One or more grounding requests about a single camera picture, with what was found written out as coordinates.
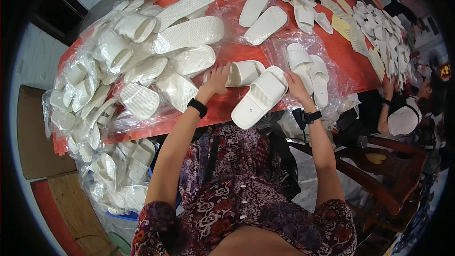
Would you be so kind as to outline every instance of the forearm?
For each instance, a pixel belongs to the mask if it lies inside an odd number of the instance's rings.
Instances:
[[[303,102],[302,105],[306,112],[314,113],[316,111],[316,107],[311,100]],[[314,165],[318,176],[316,207],[331,199],[344,201],[343,190],[337,175],[335,154],[322,122],[318,119],[309,124],[308,127],[310,129]]]
[[[195,99],[205,105],[211,96],[211,93],[201,89]],[[201,119],[199,115],[198,110],[188,107],[168,134],[153,169],[146,204],[152,201],[165,201],[174,206],[180,170]]]

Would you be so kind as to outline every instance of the purple floral fabric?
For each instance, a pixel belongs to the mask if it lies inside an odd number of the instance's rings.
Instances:
[[[212,181],[204,184],[213,139],[219,139]],[[225,124],[194,142],[182,167],[184,212],[165,202],[146,204],[131,255],[207,255],[240,225],[281,236],[312,256],[353,255],[356,233],[349,207],[329,200],[314,214],[281,193],[280,157],[255,129]]]

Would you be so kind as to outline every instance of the wrist strap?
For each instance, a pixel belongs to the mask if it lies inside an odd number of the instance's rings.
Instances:
[[[190,102],[188,102],[188,107],[190,106],[199,111],[200,118],[203,118],[207,114],[207,106],[194,98],[191,98]]]

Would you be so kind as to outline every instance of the finger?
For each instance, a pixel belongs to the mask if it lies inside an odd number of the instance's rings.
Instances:
[[[223,67],[223,76],[228,77],[231,70],[231,62],[228,61],[227,64]]]

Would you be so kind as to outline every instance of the hand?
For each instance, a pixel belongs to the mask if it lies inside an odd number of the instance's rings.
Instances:
[[[206,72],[207,82],[199,88],[199,93],[212,97],[214,94],[224,95],[228,91],[225,87],[228,80],[231,62],[225,66],[216,64]]]
[[[371,0],[378,9],[383,10],[384,9],[384,4],[380,0]]]
[[[385,99],[391,101],[392,97],[394,96],[394,86],[387,77],[385,77],[382,82],[384,84]]]
[[[310,106],[311,104],[314,106],[313,100],[311,100],[304,83],[297,74],[288,70],[284,74],[284,77],[286,78],[289,86],[289,91],[300,103],[302,103],[304,108],[305,106]]]

